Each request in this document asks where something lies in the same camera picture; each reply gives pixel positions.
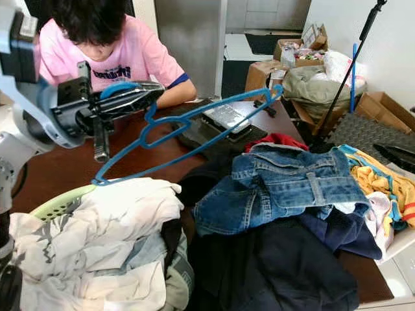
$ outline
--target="light green basket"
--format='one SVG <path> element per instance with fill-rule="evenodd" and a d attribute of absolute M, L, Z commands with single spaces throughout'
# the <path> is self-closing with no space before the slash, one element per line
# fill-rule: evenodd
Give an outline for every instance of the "light green basket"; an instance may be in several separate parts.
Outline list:
<path fill-rule="evenodd" d="M 82 197 L 95 188 L 96 186 L 94 185 L 87 185 L 67 191 L 50 199 L 48 202 L 30 212 L 30 214 L 44 222 L 49 222 L 57 216 L 72 213 L 80 205 Z"/>

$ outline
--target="child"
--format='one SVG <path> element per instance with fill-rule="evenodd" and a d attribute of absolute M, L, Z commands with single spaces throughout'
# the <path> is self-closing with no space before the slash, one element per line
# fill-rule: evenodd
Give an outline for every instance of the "child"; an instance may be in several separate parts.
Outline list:
<path fill-rule="evenodd" d="M 142 21 L 125 14 L 125 0 L 50 0 L 52 19 L 40 32 L 40 74 L 53 85 L 78 76 L 88 61 L 100 91 L 113 82 L 150 80 L 166 92 L 158 107 L 196 98 L 188 75 Z"/>

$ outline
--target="wooden table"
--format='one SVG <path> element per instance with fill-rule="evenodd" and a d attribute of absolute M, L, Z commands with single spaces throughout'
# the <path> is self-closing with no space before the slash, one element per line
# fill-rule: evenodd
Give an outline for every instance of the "wooden table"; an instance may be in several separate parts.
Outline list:
<path fill-rule="evenodd" d="M 252 102 L 237 102 L 233 106 L 243 115 L 254 109 Z M 267 132 L 290 135 L 297 141 L 303 142 L 281 102 L 273 103 L 272 107 L 277 111 L 274 119 L 269 117 L 267 112 L 261 111 L 252 118 L 253 125 Z M 175 108 L 159 111 L 157 117 L 174 115 L 174 111 Z M 116 125 L 117 132 L 110 137 L 110 148 L 113 155 L 136 139 L 146 122 L 143 120 L 143 114 L 137 113 Z M 171 127 L 164 124 L 154 129 L 150 133 L 149 139 L 154 141 L 171 131 Z M 108 177 L 115 178 L 139 172 L 166 163 L 187 152 L 188 149 L 183 147 L 176 139 L 171 139 L 152 150 L 139 148 L 116 164 L 111 169 Z M 202 156 L 196 155 L 149 176 L 177 182 L 192 168 L 204 162 L 205 159 Z M 13 202 L 12 212 L 28 213 L 63 192 L 87 185 L 100 167 L 101 165 L 93 159 L 93 143 L 91 140 L 86 141 L 84 145 L 76 149 L 66 150 L 56 147 L 48 154 L 34 157 L 29 161 L 29 174 L 26 184 Z M 340 255 L 340 261 L 357 279 L 361 302 L 367 303 L 393 298 L 373 260 L 343 252 Z"/>

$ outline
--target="cardboard box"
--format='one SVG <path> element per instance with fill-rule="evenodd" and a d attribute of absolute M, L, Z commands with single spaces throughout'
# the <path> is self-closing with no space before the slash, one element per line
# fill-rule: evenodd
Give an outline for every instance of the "cardboard box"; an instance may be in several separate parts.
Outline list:
<path fill-rule="evenodd" d="M 302 105 L 295 101 L 295 100 L 290 100 L 292 106 L 294 107 L 294 109 L 297 112 L 298 117 L 305 123 L 307 123 L 309 125 L 309 128 L 312 132 L 312 135 L 315 136 L 317 135 L 319 129 L 322 127 L 323 125 L 323 121 L 324 118 L 327 115 L 327 112 L 325 114 L 322 115 L 322 118 L 320 119 L 320 121 L 318 121 L 318 123 L 315 123 L 314 120 L 310 117 L 310 115 L 306 112 L 306 110 L 302 107 Z M 328 122 L 326 123 L 325 126 L 325 130 L 322 132 L 323 135 L 328 135 L 329 132 L 333 129 L 333 127 L 336 125 L 337 121 L 340 119 L 340 117 L 347 111 L 347 108 L 342 108 L 342 109 L 336 109 L 333 110 L 330 119 L 328 120 Z"/>
<path fill-rule="evenodd" d="M 326 28 L 324 27 L 324 25 L 322 26 L 322 36 L 321 38 L 319 38 L 319 42 L 321 42 L 321 40 L 324 40 L 324 44 L 320 45 L 318 50 L 325 50 L 328 51 L 329 49 L 329 42 L 328 42 L 328 38 L 327 38 L 327 32 L 326 32 Z M 303 44 L 303 40 L 302 39 L 280 39 L 277 41 L 277 45 L 275 46 L 274 49 L 274 59 L 281 61 L 281 54 L 283 52 L 283 45 L 284 43 L 287 42 L 295 42 L 298 45 Z M 318 66 L 318 65 L 324 65 L 323 60 L 296 60 L 296 67 L 305 67 L 305 66 Z"/>
<path fill-rule="evenodd" d="M 385 92 L 363 94 L 356 113 L 406 134 L 415 132 L 415 117 Z"/>
<path fill-rule="evenodd" d="M 276 84 L 282 84 L 287 70 L 276 60 L 252 63 L 249 66 L 248 76 L 246 77 L 245 92 L 264 87 L 272 90 Z M 264 100 L 264 96 L 255 96 L 246 100 Z"/>
<path fill-rule="evenodd" d="M 317 25 L 311 25 L 307 31 L 303 32 L 302 39 L 308 49 L 320 50 L 327 42 L 325 26 L 318 28 Z"/>

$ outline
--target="red clothing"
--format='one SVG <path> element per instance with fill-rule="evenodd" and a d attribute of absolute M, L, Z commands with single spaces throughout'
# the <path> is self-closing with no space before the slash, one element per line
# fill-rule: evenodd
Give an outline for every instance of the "red clothing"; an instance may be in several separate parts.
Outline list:
<path fill-rule="evenodd" d="M 296 141 L 294 138 L 292 138 L 291 136 L 285 135 L 285 134 L 270 134 L 258 141 L 254 141 L 252 143 L 249 143 L 245 146 L 245 152 L 249 152 L 251 151 L 251 148 L 253 146 L 255 146 L 256 144 L 259 143 L 274 143 L 274 144 L 284 144 L 285 146 L 293 146 L 293 147 L 298 147 L 301 148 L 305 151 L 309 151 L 309 147 L 299 143 L 298 141 Z"/>

